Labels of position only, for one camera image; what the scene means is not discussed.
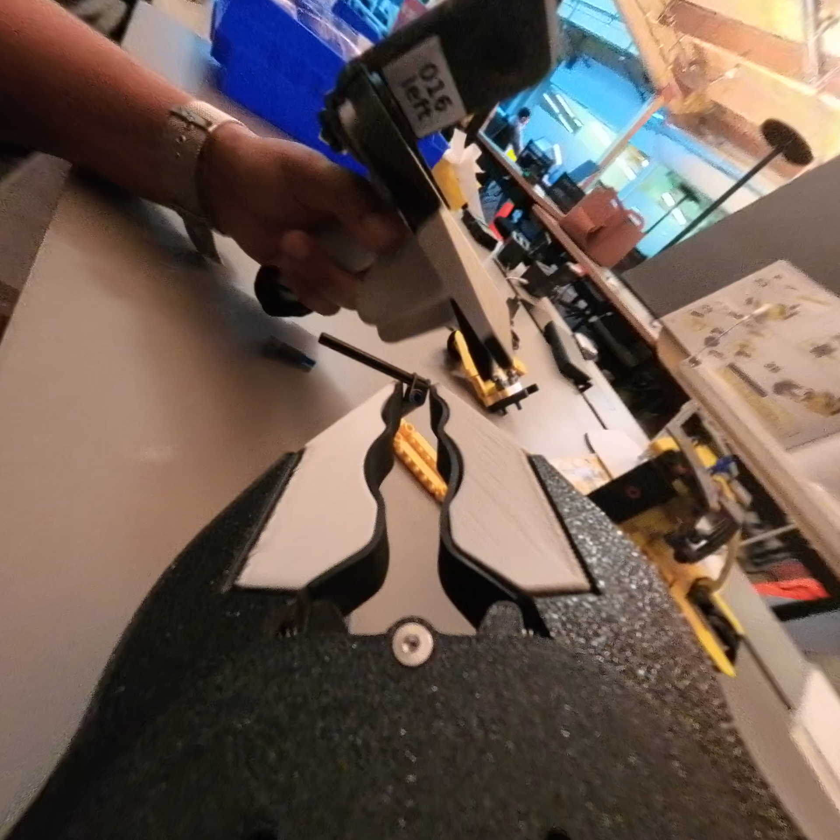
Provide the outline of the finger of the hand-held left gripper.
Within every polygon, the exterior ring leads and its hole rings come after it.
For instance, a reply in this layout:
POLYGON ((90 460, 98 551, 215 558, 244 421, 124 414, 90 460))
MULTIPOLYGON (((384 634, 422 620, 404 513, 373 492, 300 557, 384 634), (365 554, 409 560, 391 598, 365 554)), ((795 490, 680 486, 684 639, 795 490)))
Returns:
POLYGON ((453 309, 479 373, 491 377, 514 371, 507 295, 458 219, 439 208, 417 229, 416 241, 453 309))

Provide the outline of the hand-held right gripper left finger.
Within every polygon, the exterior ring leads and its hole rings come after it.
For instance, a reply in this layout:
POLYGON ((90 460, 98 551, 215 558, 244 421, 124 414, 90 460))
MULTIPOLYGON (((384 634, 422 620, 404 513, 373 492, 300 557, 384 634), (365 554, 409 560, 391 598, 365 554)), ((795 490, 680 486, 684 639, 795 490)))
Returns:
POLYGON ((403 387, 385 386, 297 453, 238 588, 312 601, 369 601, 382 588, 390 556, 382 484, 402 414, 403 387))

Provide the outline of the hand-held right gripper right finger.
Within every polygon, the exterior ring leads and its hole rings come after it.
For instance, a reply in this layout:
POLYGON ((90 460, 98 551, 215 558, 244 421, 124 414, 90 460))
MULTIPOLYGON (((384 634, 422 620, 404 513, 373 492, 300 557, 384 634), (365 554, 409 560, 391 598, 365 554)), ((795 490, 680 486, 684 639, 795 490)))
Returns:
POLYGON ((529 453, 445 387, 429 393, 436 470, 447 487, 442 535, 452 549, 522 595, 592 591, 529 453))

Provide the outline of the yellow toy panel with grey pins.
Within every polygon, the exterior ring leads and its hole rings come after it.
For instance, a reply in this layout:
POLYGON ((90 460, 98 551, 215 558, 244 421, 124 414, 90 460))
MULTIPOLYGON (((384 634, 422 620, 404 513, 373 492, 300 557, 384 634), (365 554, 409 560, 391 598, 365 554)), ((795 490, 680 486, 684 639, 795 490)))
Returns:
POLYGON ((426 493, 437 503, 443 503, 448 486, 438 471, 436 448, 405 419, 395 432, 392 448, 395 457, 426 493))

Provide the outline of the black toy axle rod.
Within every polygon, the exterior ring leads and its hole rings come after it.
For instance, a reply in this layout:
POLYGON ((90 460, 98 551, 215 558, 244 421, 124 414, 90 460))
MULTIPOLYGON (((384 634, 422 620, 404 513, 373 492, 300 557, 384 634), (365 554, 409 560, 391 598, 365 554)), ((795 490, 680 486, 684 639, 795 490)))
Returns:
POLYGON ((411 392, 428 392, 432 387, 432 383, 421 375, 405 371, 394 364, 373 356, 371 353, 359 349, 352 344, 346 343, 345 341, 342 341, 341 339, 338 339, 326 332, 320 333, 318 336, 318 343, 321 346, 341 354, 354 362, 362 364, 373 371, 389 376, 394 381, 407 386, 411 392))

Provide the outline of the person's left forearm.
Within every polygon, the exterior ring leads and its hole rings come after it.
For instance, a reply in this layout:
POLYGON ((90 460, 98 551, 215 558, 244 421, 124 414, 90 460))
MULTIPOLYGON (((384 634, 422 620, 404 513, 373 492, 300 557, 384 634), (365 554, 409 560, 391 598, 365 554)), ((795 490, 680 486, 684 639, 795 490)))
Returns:
POLYGON ((57 3, 1 3, 3 143, 184 208, 172 114, 191 101, 57 3))

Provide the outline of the person's left hand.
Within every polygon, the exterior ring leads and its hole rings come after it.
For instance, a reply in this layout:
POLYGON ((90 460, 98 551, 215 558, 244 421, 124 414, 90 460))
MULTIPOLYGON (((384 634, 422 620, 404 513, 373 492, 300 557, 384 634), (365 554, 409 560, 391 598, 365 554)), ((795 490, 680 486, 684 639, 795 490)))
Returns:
POLYGON ((361 279, 320 246, 341 227, 363 249, 385 253, 405 226, 361 176, 299 143, 260 137, 228 122, 206 142, 201 187, 207 217, 223 235, 308 309, 331 316, 354 310, 361 279))

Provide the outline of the yellow black toy assembly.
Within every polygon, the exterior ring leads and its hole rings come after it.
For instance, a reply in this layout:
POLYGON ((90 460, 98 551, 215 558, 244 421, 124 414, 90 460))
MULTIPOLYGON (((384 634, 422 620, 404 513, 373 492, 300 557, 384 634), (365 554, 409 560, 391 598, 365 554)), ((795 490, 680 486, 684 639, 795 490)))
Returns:
POLYGON ((529 371, 519 358, 513 359, 512 367, 505 369, 495 365, 489 377, 483 376, 466 337, 458 329, 449 333, 446 352, 450 366, 465 380, 477 402, 489 413, 504 416, 510 407, 520 410, 523 401, 539 391, 537 384, 524 381, 529 371))

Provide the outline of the brown cardboard box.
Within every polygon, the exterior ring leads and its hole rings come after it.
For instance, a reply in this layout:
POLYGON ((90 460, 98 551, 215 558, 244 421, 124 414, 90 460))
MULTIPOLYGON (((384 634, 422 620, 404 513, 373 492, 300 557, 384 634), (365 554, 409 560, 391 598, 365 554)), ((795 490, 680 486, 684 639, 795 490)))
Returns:
POLYGON ((614 189, 599 185, 560 220, 570 236, 594 262, 615 268, 644 237, 644 219, 627 208, 614 189))

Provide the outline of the blue plastic bin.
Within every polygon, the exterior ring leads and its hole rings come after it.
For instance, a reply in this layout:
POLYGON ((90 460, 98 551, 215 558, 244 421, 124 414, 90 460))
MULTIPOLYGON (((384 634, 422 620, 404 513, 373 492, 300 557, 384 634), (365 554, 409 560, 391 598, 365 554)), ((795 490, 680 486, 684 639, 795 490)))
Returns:
POLYGON ((353 158, 321 142, 319 114, 343 66, 388 36, 404 7, 416 17, 427 4, 214 2, 211 51, 219 90, 292 140, 365 174, 353 158))

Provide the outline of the metal mesh watch band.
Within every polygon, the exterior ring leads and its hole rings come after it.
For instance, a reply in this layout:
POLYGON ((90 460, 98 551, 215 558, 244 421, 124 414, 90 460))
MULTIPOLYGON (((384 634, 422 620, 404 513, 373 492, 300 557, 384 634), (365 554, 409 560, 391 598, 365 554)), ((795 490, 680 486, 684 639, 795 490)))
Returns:
POLYGON ((241 122, 207 101, 193 100, 169 111, 162 141, 162 170, 169 191, 164 205, 181 218, 196 251, 215 263, 221 259, 216 227, 203 202, 203 157, 209 141, 229 124, 241 122))

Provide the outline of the toy instruction booklet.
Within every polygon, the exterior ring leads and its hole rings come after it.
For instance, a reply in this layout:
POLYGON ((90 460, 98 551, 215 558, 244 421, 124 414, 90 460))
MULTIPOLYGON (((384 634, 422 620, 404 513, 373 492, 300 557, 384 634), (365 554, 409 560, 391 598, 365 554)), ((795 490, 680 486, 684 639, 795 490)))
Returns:
POLYGON ((732 391, 787 450, 838 434, 839 299, 778 260, 661 319, 686 370, 732 391))

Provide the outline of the black round pole stand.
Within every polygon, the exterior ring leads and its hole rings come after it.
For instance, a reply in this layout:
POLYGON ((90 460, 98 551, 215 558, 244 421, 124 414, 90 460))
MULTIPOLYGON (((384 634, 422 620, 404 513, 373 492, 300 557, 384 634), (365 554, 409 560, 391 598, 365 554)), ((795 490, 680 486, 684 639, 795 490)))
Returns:
POLYGON ((692 235, 698 227, 706 222, 709 216, 718 211, 730 198, 750 183, 757 174, 766 169, 773 161, 783 158, 789 165, 798 169, 804 169, 814 162, 814 153, 811 145, 798 130, 794 129, 788 123, 778 119, 766 119, 760 125, 760 133, 767 147, 766 153, 723 194, 720 194, 717 199, 703 209, 684 230, 672 237, 661 248, 660 251, 662 253, 692 235))

